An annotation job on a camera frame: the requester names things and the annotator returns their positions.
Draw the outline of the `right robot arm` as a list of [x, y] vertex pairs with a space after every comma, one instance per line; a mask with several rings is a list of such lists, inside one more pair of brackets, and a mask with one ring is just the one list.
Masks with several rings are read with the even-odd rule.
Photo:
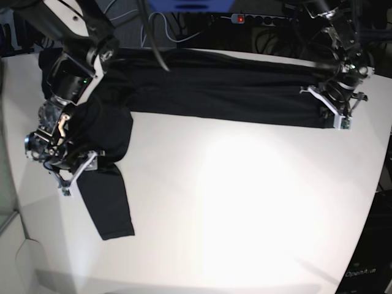
[[119, 42], [115, 28], [94, 1], [2, 1], [62, 52], [47, 75], [50, 92], [39, 124], [25, 140], [26, 156], [40, 163], [65, 196], [125, 196], [122, 174], [109, 149], [78, 127], [80, 111], [107, 73]]

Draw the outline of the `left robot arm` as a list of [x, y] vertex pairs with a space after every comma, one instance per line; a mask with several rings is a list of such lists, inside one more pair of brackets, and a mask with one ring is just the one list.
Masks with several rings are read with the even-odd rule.
[[360, 102], [368, 101], [363, 92], [356, 92], [364, 79], [370, 76], [367, 58], [359, 42], [355, 24], [340, 10], [340, 1], [284, 1], [286, 6], [294, 6], [293, 29], [296, 34], [304, 29], [298, 20], [299, 13], [308, 13], [313, 20], [322, 20], [319, 33], [331, 39], [327, 46], [315, 42], [315, 37], [303, 43], [308, 53], [326, 49], [335, 60], [331, 73], [319, 78], [315, 85], [303, 86], [300, 94], [314, 104], [311, 111], [314, 118], [301, 118], [296, 126], [312, 128], [350, 129], [352, 114]]

